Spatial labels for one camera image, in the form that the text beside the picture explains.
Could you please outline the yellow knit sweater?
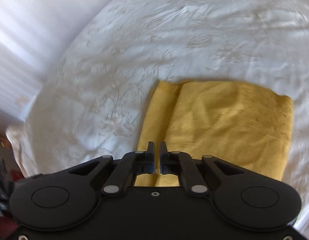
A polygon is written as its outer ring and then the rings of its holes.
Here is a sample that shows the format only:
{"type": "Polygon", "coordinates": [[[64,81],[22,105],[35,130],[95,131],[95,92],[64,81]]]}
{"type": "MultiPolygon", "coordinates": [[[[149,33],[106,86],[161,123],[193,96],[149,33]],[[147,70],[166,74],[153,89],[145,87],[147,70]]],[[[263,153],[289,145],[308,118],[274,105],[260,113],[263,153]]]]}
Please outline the yellow knit sweater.
{"type": "Polygon", "coordinates": [[[194,159],[213,155],[281,180],[292,139],[289,96],[241,81],[160,81],[144,118],[138,150],[165,142],[194,159]]]}

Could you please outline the white embroidered bedspread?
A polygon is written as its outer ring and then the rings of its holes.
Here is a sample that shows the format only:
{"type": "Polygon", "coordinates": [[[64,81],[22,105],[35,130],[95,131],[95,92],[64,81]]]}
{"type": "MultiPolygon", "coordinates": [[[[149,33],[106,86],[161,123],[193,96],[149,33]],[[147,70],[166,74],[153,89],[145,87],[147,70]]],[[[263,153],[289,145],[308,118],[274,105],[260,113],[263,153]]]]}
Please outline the white embroidered bedspread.
{"type": "Polygon", "coordinates": [[[309,0],[113,0],[49,74],[20,128],[26,177],[138,150],[152,93],[171,83],[241,81],[293,101],[282,181],[302,198],[309,238],[309,0]]]}

